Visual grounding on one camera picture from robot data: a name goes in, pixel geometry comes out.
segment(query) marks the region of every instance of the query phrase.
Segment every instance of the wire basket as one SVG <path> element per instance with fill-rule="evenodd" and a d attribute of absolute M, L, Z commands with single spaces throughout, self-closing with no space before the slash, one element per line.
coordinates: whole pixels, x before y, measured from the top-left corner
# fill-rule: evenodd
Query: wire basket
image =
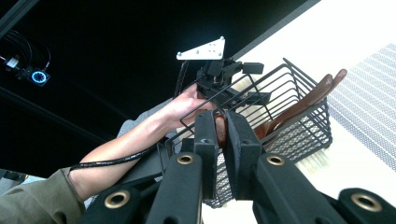
<path fill-rule="evenodd" d="M 239 93 L 221 107 L 227 107 L 227 109 L 243 115 L 250 127 L 254 129 L 263 122 L 274 119 L 291 105 L 296 104 L 317 83 L 294 64 L 286 59 L 284 61 L 273 71 L 266 75 L 260 75 L 259 78 L 256 78 L 258 75 L 252 76 L 250 74 L 233 76 L 233 83 L 224 90 L 227 91 L 232 88 Z M 270 93 L 270 100 L 264 99 L 260 92 Z M 297 162 L 322 148 L 328 147 L 332 143 L 328 109 L 327 99 L 324 99 L 319 104 L 309 107 L 304 113 L 290 120 L 273 133 L 259 139 L 262 143 L 262 153 L 275 153 Z M 185 128 L 178 130 L 177 135 L 168 140 L 172 141 L 172 144 L 166 144 L 170 147 L 168 149 L 178 153 L 183 142 L 182 139 L 192 138 L 193 132 L 193 124 L 186 125 Z M 212 208 L 222 207 L 233 198 L 221 150 L 218 156 L 217 175 L 216 198 L 214 200 L 204 200 L 204 203 Z"/>

